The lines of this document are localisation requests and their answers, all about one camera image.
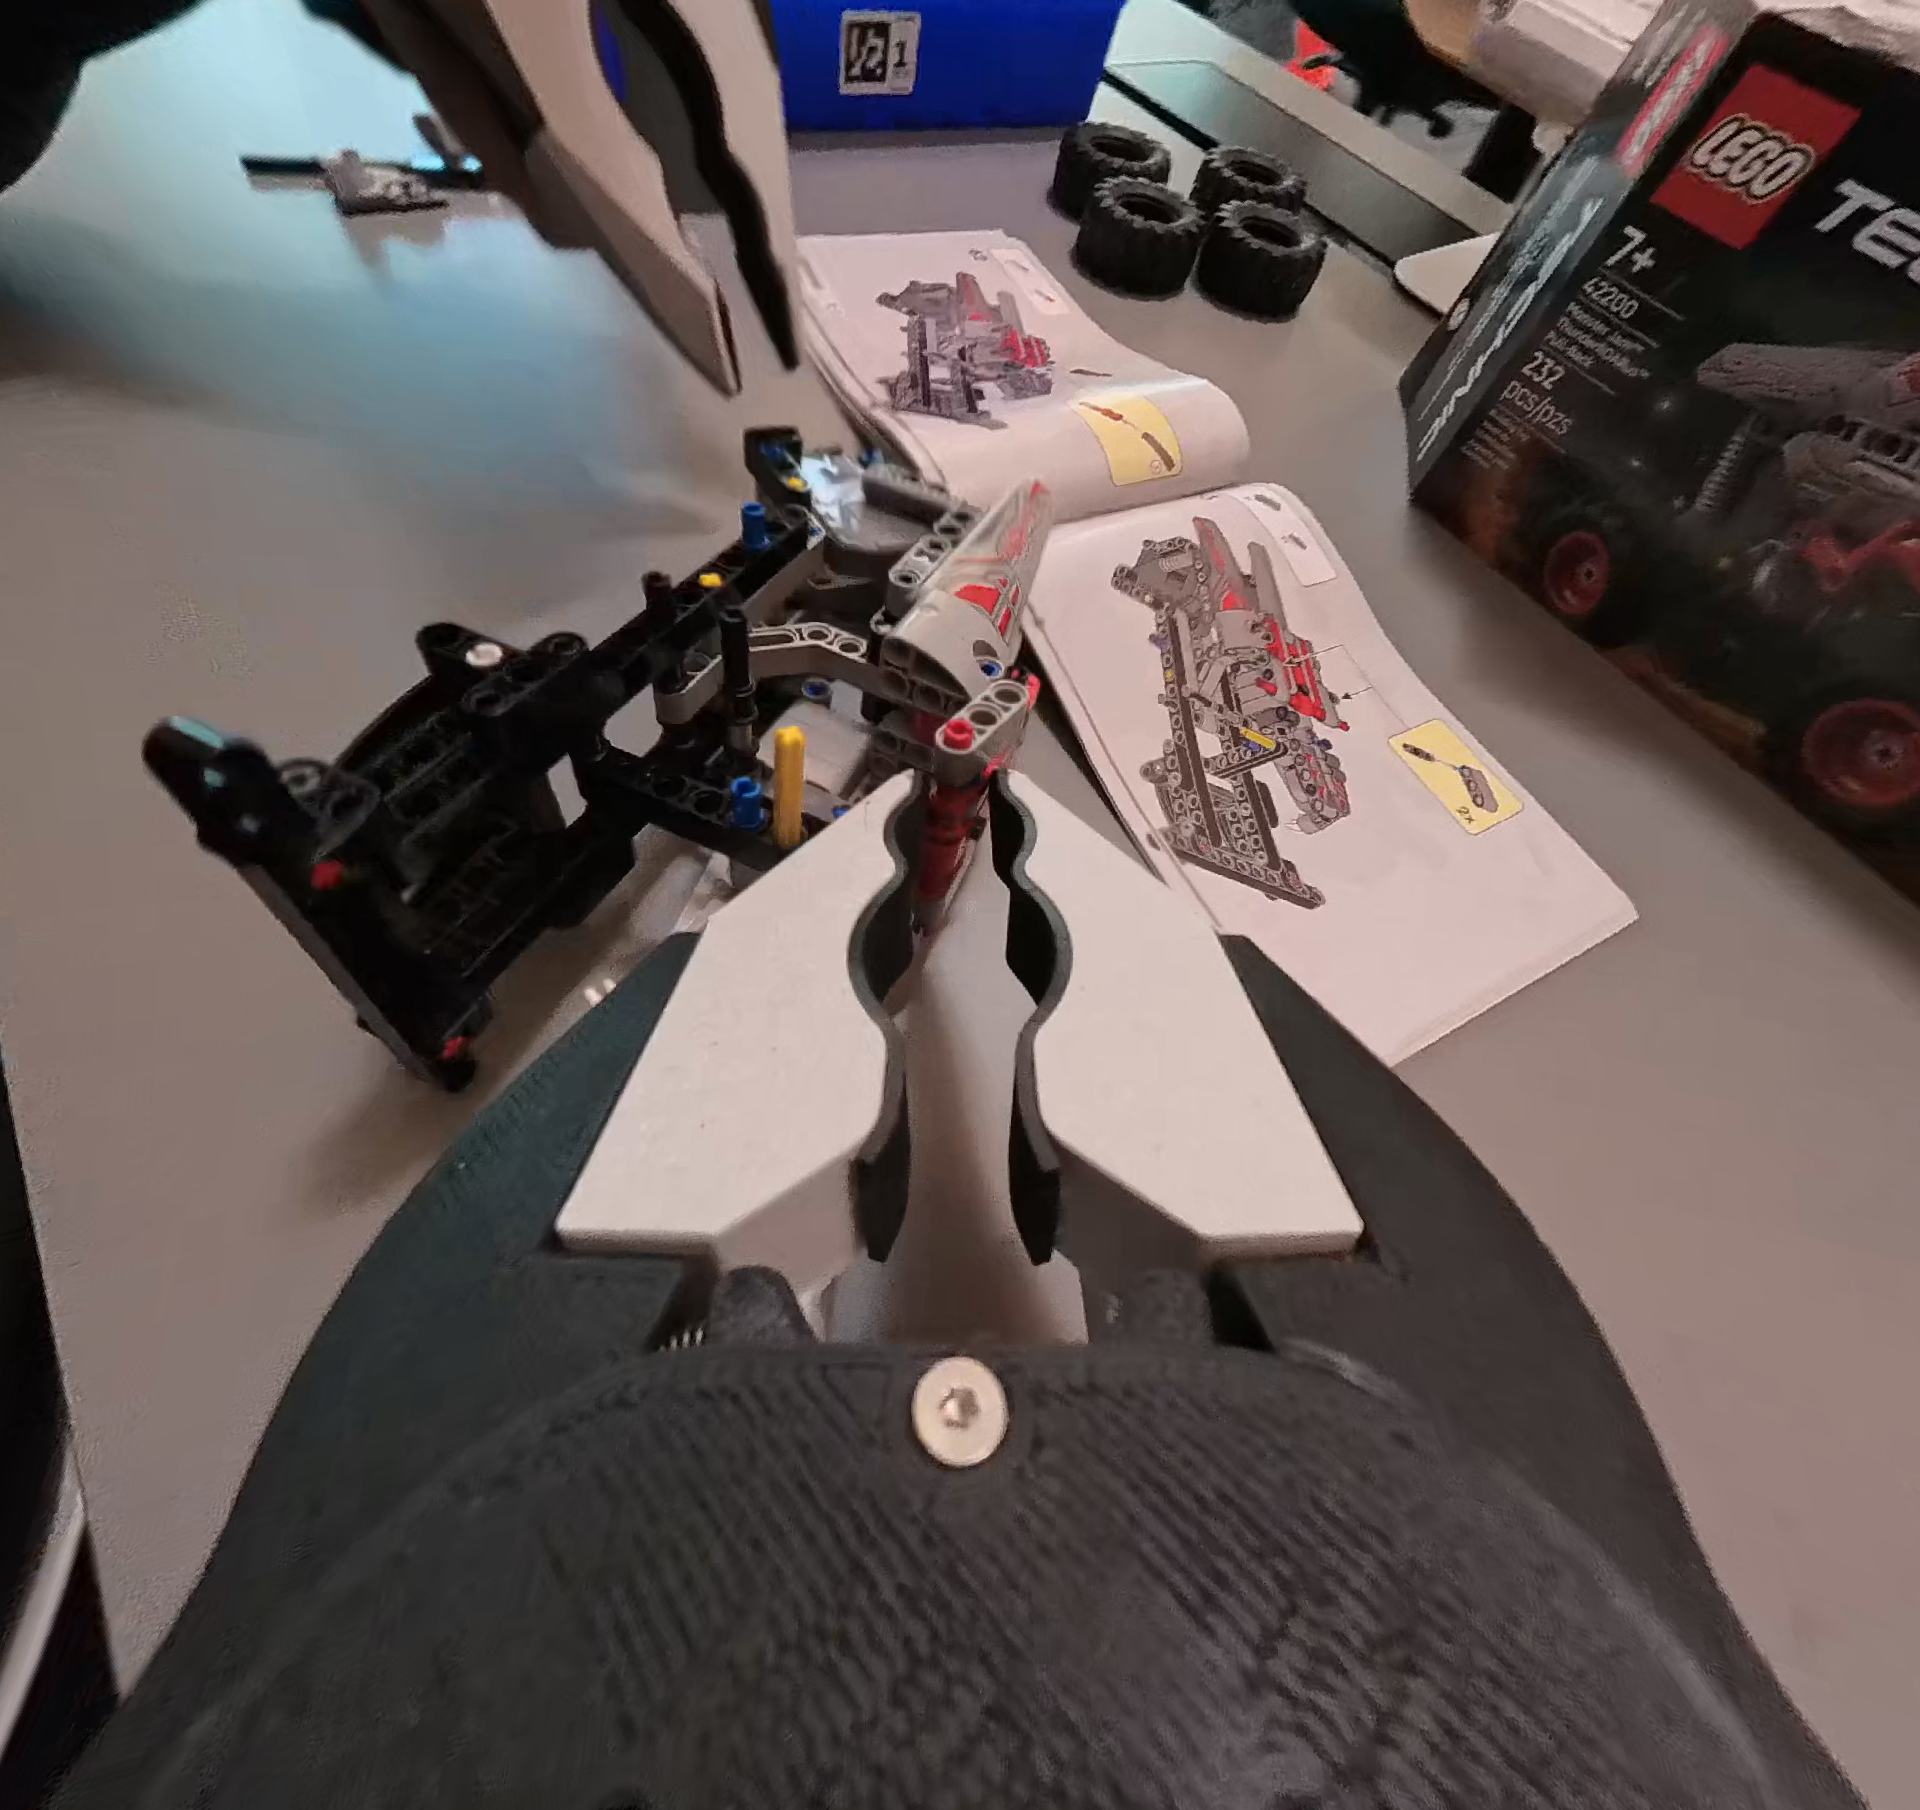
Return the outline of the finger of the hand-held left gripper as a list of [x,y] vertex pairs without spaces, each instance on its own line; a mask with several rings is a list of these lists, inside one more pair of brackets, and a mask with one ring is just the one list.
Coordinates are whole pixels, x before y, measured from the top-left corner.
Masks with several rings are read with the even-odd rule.
[[598,250],[648,325],[740,395],[723,287],[685,241],[660,158],[622,109],[593,0],[364,0],[457,142],[565,250]]
[[798,325],[798,189],[790,189],[790,107],[772,0],[660,0],[667,31],[637,31],[676,107],[685,107],[685,174],[695,211],[733,233],[740,283],[772,360],[804,367]]

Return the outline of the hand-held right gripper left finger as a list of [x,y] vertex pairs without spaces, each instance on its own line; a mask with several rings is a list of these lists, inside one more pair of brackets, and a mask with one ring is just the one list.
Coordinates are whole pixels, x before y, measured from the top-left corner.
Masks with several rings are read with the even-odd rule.
[[555,1242],[705,1264],[885,1257],[904,1219],[915,773],[733,895],[610,1098]]

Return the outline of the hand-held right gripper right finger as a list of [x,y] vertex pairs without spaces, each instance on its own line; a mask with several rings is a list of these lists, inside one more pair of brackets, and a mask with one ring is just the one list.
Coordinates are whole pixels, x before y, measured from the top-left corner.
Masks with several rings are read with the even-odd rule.
[[1014,1224],[1031,1264],[1234,1264],[1361,1242],[1226,934],[1031,773],[991,773]]

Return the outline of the grey black brick truck model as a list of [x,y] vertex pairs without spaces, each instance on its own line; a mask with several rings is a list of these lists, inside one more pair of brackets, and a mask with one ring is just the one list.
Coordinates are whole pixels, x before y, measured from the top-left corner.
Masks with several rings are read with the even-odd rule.
[[265,761],[199,718],[139,740],[199,848],[410,1078],[469,1086],[494,984],[632,870],[637,828],[764,870],[904,765],[958,788],[915,916],[968,867],[968,788],[1031,712],[1045,483],[968,510],[804,429],[747,429],[740,458],[733,542],[690,574],[648,573],[603,639],[427,618],[423,680],[336,761]]

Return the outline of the small grey black brick part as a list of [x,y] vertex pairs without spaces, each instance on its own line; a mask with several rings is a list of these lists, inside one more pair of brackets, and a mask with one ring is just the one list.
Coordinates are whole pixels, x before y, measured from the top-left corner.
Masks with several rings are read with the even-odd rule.
[[494,189],[482,161],[439,118],[416,109],[423,158],[373,161],[357,145],[327,158],[238,158],[243,181],[318,181],[346,219],[382,211],[447,211],[447,197]]

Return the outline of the blue plastic bin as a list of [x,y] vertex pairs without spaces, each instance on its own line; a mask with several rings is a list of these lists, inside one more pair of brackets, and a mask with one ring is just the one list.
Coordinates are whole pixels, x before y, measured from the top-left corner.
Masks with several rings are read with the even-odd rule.
[[1072,124],[1123,0],[772,0],[798,133]]

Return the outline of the open instruction booklet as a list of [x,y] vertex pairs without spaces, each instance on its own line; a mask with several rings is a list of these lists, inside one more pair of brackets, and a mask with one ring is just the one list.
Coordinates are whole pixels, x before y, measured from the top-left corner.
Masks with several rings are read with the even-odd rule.
[[904,482],[876,667],[976,695],[1031,646],[1148,867],[1385,1066],[1632,927],[1621,886],[1400,660],[1238,404],[1014,233],[804,241],[804,339]]

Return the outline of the black toy tyre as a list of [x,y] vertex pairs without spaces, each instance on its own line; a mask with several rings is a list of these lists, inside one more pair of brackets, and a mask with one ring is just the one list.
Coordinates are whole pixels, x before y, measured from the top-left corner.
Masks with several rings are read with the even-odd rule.
[[1217,145],[1193,161],[1190,202],[1193,202],[1193,211],[1234,211],[1234,202],[1300,211],[1300,202],[1306,202],[1306,174],[1284,171],[1283,158],[1217,142]]
[[1166,171],[1173,171],[1173,158],[1151,133],[1116,124],[1116,118],[1074,118],[1053,142],[1045,202],[1059,219],[1085,219],[1098,181],[1166,181]]
[[1193,249],[1193,297],[1217,307],[1284,325],[1320,283],[1327,241],[1300,211],[1217,202]]
[[1166,181],[1106,174],[1074,219],[1072,264],[1098,287],[1166,301],[1190,287],[1212,211]]

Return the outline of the white stand foot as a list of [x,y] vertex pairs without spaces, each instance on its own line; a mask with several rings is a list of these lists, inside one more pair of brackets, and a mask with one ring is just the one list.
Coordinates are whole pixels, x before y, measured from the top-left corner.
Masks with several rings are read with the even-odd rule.
[[1451,320],[1460,301],[1460,287],[1474,283],[1474,264],[1488,261],[1488,249],[1501,249],[1501,233],[1418,249],[1418,250],[1390,261],[1390,283],[1418,307]]

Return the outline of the dark toy truck box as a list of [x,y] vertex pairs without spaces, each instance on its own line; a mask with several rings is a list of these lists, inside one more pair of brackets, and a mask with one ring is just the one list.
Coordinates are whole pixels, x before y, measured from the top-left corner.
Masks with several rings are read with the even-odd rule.
[[1920,895],[1920,73],[1662,0],[1400,376],[1412,510]]

